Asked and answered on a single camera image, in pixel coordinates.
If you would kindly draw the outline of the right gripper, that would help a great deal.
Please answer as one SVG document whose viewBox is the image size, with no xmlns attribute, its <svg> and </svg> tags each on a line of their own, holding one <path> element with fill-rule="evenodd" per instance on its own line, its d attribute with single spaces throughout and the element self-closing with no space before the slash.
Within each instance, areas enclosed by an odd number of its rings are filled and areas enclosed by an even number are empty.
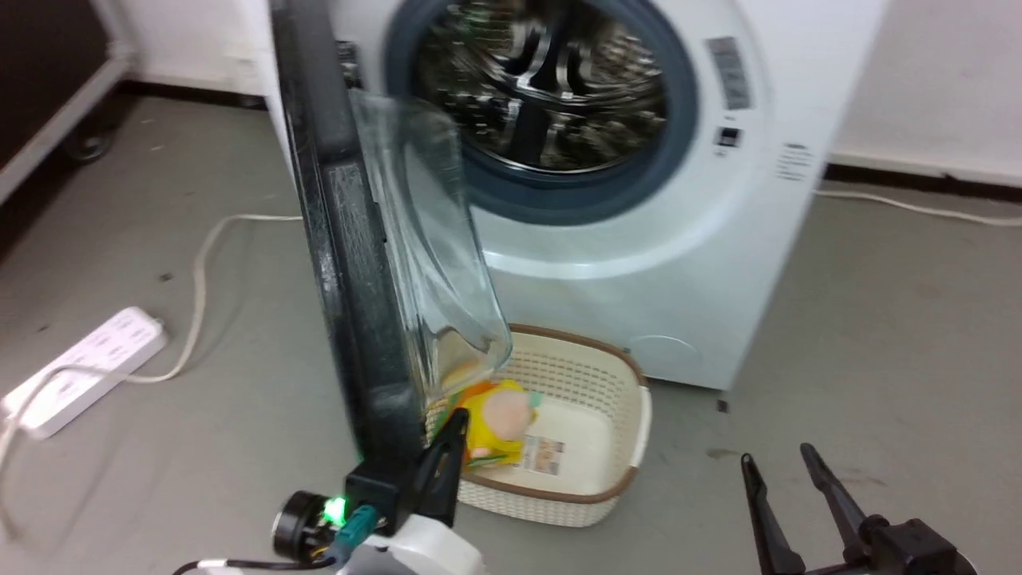
<svg viewBox="0 0 1022 575">
<path fill-rule="evenodd" d="M 824 495 L 838 528 L 844 563 L 808 571 L 810 574 L 978 574 L 979 570 L 949 539 L 920 519 L 901 524 L 872 514 L 866 516 L 853 495 L 824 462 L 812 444 L 800 444 L 800 454 L 814 487 Z M 806 574 L 806 563 L 792 550 L 769 504 L 769 489 L 755 459 L 741 457 L 746 502 L 762 574 Z"/>
</svg>

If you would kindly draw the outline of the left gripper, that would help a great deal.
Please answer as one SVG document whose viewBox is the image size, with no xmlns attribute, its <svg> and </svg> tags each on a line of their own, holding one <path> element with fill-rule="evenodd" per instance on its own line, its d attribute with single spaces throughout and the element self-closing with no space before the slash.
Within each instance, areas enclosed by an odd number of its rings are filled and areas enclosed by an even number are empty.
<svg viewBox="0 0 1022 575">
<path fill-rule="evenodd" d="M 469 423 L 454 409 L 416 472 L 350 472 L 331 498 L 295 492 L 271 528 L 274 552 L 336 574 L 485 574 L 482 553 L 453 528 Z"/>
</svg>

